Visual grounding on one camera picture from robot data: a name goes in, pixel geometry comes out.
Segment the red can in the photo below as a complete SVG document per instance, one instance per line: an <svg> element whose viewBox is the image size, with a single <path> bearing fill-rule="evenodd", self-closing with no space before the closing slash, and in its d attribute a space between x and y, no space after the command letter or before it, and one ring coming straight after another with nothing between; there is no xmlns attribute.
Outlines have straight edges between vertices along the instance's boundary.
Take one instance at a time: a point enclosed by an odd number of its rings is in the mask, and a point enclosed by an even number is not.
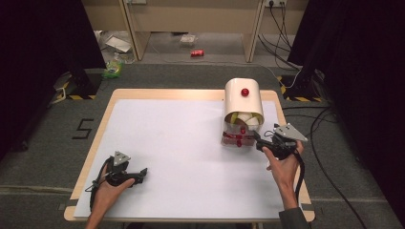
<svg viewBox="0 0 405 229"><path fill-rule="evenodd" d="M191 57L194 56L203 56L203 50L196 50L191 52Z"/></svg>

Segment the hazard tape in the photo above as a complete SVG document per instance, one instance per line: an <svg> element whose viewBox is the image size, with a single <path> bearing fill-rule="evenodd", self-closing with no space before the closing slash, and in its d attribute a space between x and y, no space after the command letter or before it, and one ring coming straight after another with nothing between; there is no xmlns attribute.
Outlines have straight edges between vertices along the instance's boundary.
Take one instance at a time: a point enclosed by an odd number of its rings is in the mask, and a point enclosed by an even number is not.
<svg viewBox="0 0 405 229"><path fill-rule="evenodd" d="M294 89L286 88L282 83L283 77L277 76L280 83L280 90L283 98L289 101L300 101L300 102L321 102L322 99L318 95L303 96L302 94L297 94Z"/></svg>
<svg viewBox="0 0 405 229"><path fill-rule="evenodd" d="M68 88L70 80L72 77L69 77L68 80L63 84L62 88L65 90ZM63 94L60 94L57 96L57 99L60 99L63 97ZM83 95L83 94L66 94L67 99L72 99L72 100L83 100L83 99L95 99L96 95L95 94L90 94L90 95Z"/></svg>

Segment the sleeve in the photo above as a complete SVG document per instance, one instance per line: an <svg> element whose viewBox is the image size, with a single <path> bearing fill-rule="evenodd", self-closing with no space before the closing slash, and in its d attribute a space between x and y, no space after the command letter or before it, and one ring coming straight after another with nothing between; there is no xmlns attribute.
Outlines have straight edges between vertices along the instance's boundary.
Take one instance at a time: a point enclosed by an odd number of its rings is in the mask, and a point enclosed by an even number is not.
<svg viewBox="0 0 405 229"><path fill-rule="evenodd" d="M283 229L308 229L309 225L301 208L292 208L280 212L280 221Z"/></svg>

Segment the green object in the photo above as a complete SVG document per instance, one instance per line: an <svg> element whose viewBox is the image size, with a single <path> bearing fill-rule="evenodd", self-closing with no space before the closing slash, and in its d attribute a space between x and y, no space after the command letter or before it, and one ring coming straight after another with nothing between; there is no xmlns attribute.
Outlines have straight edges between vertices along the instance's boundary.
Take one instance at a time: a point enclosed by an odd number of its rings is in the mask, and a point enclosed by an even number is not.
<svg viewBox="0 0 405 229"><path fill-rule="evenodd" d="M117 78L121 75L122 63L117 60L111 60L107 63L107 69L102 76L105 78Z"/></svg>

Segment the handheld controller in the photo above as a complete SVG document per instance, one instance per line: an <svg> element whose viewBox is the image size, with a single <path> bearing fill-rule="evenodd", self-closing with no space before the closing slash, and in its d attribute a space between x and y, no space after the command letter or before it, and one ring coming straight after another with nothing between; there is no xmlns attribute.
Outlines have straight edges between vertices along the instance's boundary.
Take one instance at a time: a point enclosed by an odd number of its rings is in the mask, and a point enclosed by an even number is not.
<svg viewBox="0 0 405 229"><path fill-rule="evenodd" d="M254 138L256 139L257 150L263 151L262 148L266 146L279 160L283 160L294 153L297 148L296 140L308 141L291 124L285 126L274 124L274 135L271 137L271 142L261 139L257 132L254 132Z"/></svg>
<svg viewBox="0 0 405 229"><path fill-rule="evenodd" d="M92 186L90 186L85 190L86 192L91 192L90 211L92 211L93 203L96 197L96 192L100 185L100 181L103 177L105 177L105 180L112 186L119 186L121 183L125 182L125 180L128 180L130 178L135 179L135 182L130 186L130 188L134 186L134 184L139 184L143 182L143 178L146 176L148 169L145 168L139 173L128 174L126 172L126 169L129 164L128 160L130 159L131 158L129 156L121 153L120 151L116 151L116 154L114 156L110 156L108 159L105 160L98 174L97 179L93 180ZM105 166L107 166L107 168L106 173L103 176L102 172Z"/></svg>
<svg viewBox="0 0 405 229"><path fill-rule="evenodd" d="M110 156L110 160L107 164L107 173L105 180L113 186L119 186L119 184L123 183L125 180L134 178L134 184L142 183L143 178L146 176L148 169L145 168L139 173L135 174L128 174L126 169L128 167L129 161L131 158L119 151L116 151L114 157Z"/></svg>

